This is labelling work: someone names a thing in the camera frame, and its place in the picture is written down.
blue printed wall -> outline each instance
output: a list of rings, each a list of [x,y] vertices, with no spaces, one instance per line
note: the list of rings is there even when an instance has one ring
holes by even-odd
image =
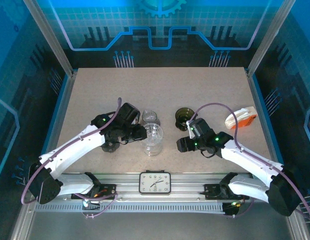
[[[62,78],[23,1],[0,0],[0,239],[8,239],[15,224],[23,166],[27,156],[41,153]]]
[[[248,66],[281,3],[281,0],[39,1],[75,68],[121,66],[120,61],[113,61],[117,57],[115,51],[129,51],[135,67],[205,67],[210,65],[215,51],[217,56],[224,55],[225,64],[221,67],[226,66],[227,57],[231,57],[228,66]]]
[[[285,163],[310,188],[310,0],[297,0],[256,77]]]

clock hands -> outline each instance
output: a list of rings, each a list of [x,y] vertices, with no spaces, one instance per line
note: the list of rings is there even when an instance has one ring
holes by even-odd
[[[150,186],[150,188],[153,187],[155,184],[164,182],[164,180],[161,181],[161,179],[162,179],[162,178],[160,177],[158,181],[154,182],[154,183]]]

small package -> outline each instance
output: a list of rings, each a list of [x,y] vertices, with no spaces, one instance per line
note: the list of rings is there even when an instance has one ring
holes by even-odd
[[[234,112],[238,121],[238,127],[245,127],[251,125],[253,120],[257,117],[257,112],[253,106],[242,108]],[[229,115],[225,120],[227,129],[235,129],[235,119],[233,115]]]

metal bracket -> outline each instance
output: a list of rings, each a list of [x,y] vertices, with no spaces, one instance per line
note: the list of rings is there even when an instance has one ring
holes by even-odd
[[[110,194],[114,194],[116,192],[116,184],[100,184],[97,185],[96,187],[94,187],[88,194],[87,197],[88,198],[100,198],[103,196],[107,196]],[[75,194],[72,194],[71,199],[82,199],[78,196],[76,196]]]
[[[221,191],[221,186],[219,184],[205,184],[204,191],[200,194],[205,196],[205,200],[248,200],[250,197],[244,195],[230,195],[226,196]]]

gray floor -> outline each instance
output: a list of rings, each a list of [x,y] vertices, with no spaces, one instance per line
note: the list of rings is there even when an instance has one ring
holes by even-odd
[[[201,213],[35,214],[29,240],[289,240],[286,218],[256,203],[243,217]]]

